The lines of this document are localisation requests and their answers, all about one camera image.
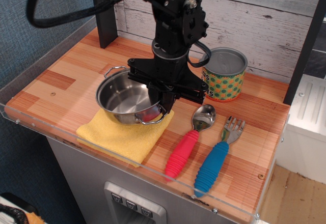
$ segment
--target gray panel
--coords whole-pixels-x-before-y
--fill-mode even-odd
[[[234,223],[66,144],[50,138],[48,141],[87,223],[114,223],[103,190],[106,181],[162,206],[167,211],[168,224]]]
[[[326,22],[321,24],[313,49],[326,52]]]
[[[326,52],[312,50],[304,74],[324,79],[326,77]]]

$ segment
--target wooden floor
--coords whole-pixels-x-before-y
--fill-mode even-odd
[[[276,165],[260,217],[269,224],[324,224],[325,202],[325,184]]]

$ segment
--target screw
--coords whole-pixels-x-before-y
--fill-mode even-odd
[[[191,9],[194,9],[195,7],[197,7],[197,2],[196,2],[196,0],[188,0],[188,2],[189,2],[189,7],[190,7]]]
[[[264,174],[258,174],[258,178],[260,179],[260,180],[264,180],[265,179],[265,176],[264,176]]]

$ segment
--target can lid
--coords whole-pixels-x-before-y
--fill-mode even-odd
[[[212,56],[204,67],[218,75],[238,75],[242,73],[248,64],[246,56],[229,47],[218,47],[211,50]]]

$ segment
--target metal fork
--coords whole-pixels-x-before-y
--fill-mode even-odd
[[[222,141],[213,147],[199,168],[194,184],[196,189],[202,192],[208,192],[211,189],[229,152],[229,145],[240,137],[245,124],[243,120],[237,121],[236,118],[229,117],[221,133]],[[202,192],[195,191],[196,197],[203,196]]]

